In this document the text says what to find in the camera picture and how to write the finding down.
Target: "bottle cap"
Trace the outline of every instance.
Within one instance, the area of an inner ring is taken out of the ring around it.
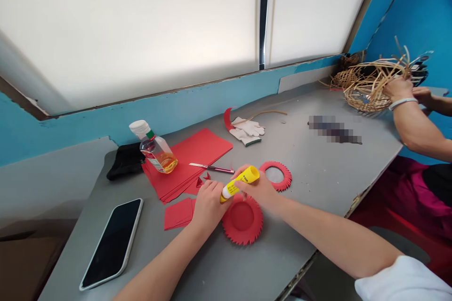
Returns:
[[[135,122],[132,122],[129,125],[130,130],[133,134],[138,136],[139,139],[143,137],[143,135],[146,135],[151,131],[151,128],[149,127],[148,123],[144,120],[138,120]]]

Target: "black cloth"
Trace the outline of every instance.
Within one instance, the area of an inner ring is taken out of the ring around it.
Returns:
[[[438,199],[452,207],[452,164],[430,166],[422,172],[422,178]]]
[[[113,181],[132,173],[142,173],[141,164],[144,160],[145,156],[140,151],[140,143],[120,146],[116,151],[112,169],[107,173],[107,179]]]

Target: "smartphone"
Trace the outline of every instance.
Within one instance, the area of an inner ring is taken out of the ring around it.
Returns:
[[[121,275],[127,265],[143,199],[116,206],[89,262],[79,289],[94,288]]]

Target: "yellow liquid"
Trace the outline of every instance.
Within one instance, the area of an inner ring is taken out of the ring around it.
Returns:
[[[178,160],[176,159],[174,154],[171,153],[161,153],[157,155],[156,158],[165,170],[165,174],[171,173],[178,165]]]

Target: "white roller blind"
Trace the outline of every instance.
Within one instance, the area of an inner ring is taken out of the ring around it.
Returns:
[[[268,0],[266,68],[342,53],[363,0]]]
[[[259,1],[0,0],[4,77],[55,114],[257,71]]]

